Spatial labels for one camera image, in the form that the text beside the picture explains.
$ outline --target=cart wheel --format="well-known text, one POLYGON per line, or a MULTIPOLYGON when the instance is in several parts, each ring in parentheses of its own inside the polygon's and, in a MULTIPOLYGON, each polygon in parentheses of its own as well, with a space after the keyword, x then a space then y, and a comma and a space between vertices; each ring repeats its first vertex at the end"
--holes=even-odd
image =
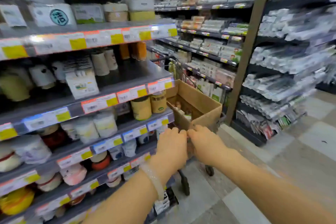
POLYGON ((213 176, 215 174, 215 171, 213 170, 213 167, 211 166, 205 166, 205 171, 209 176, 213 176))
POLYGON ((187 177, 185 177, 185 176, 181 177, 181 184, 182 184, 183 193, 186 196, 189 196, 190 195, 190 188, 189 188, 189 183, 188 183, 187 177))

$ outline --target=bracelet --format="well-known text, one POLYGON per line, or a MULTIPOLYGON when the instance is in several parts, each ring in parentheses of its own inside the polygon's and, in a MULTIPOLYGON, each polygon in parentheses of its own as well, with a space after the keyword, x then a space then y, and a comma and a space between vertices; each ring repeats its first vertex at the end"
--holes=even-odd
POLYGON ((145 174, 148 176, 148 178, 153 183, 153 185, 154 185, 154 187, 157 191, 157 195, 159 197, 158 200, 163 201, 164 189, 162 187, 161 181, 156 176, 156 173, 149 167, 149 165, 147 163, 141 164, 140 168, 141 168, 142 171, 145 172, 145 174))

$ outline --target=supermarket aisle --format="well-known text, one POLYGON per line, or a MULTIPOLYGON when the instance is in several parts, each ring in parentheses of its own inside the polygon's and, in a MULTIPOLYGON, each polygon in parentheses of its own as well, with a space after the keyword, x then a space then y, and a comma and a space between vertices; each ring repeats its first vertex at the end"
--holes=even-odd
MULTIPOLYGON (((336 213, 336 96, 318 91, 306 102, 308 116, 262 148, 222 125, 218 135, 252 163, 304 189, 336 213)), ((179 206, 158 223, 268 224, 267 218, 227 177, 209 177, 194 162, 185 168, 191 194, 174 186, 179 206)))

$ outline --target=hand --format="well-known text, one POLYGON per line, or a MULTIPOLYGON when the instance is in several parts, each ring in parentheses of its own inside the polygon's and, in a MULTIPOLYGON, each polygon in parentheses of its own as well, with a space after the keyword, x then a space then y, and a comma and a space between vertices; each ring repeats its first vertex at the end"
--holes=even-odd
POLYGON ((165 185, 168 179, 185 166, 187 155, 187 132, 167 128, 157 142, 156 155, 150 160, 151 167, 165 185))
POLYGON ((221 138, 211 132, 207 127, 196 125, 195 130, 189 129, 188 136, 194 145, 194 154, 200 162, 216 167, 219 156, 226 154, 229 150, 221 138))

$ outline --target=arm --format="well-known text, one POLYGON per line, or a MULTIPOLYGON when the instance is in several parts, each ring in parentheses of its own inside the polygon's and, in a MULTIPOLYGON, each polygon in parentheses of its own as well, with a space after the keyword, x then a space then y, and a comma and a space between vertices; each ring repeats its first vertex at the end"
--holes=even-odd
MULTIPOLYGON (((157 153, 150 158, 151 170, 166 186, 170 177, 187 161, 187 133, 177 128, 167 129, 157 142, 157 153)), ((83 224, 143 224, 158 199, 157 191, 141 169, 113 193, 83 224)))
POLYGON ((188 130, 195 155, 231 179, 272 224, 336 223, 318 203, 297 187, 260 169, 236 150, 227 148, 208 128, 196 125, 188 130))

